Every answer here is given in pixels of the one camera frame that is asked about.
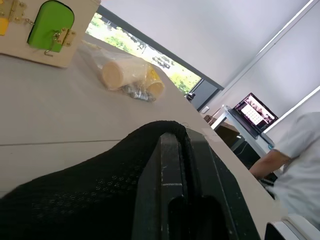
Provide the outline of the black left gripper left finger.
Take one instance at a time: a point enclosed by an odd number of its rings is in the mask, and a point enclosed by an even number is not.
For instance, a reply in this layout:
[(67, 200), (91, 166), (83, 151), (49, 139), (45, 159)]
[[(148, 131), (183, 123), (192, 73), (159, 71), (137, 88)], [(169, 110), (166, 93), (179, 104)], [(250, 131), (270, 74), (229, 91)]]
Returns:
[(175, 135), (163, 134), (139, 178), (131, 238), (183, 240), (187, 237), (186, 199)]

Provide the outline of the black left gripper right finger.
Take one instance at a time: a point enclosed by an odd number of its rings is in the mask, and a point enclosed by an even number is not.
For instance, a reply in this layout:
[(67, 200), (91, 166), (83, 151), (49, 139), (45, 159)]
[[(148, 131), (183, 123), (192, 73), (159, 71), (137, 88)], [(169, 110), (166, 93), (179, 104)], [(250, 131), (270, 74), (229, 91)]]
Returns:
[(185, 177), (193, 240), (258, 240), (238, 182), (205, 137), (187, 129)]

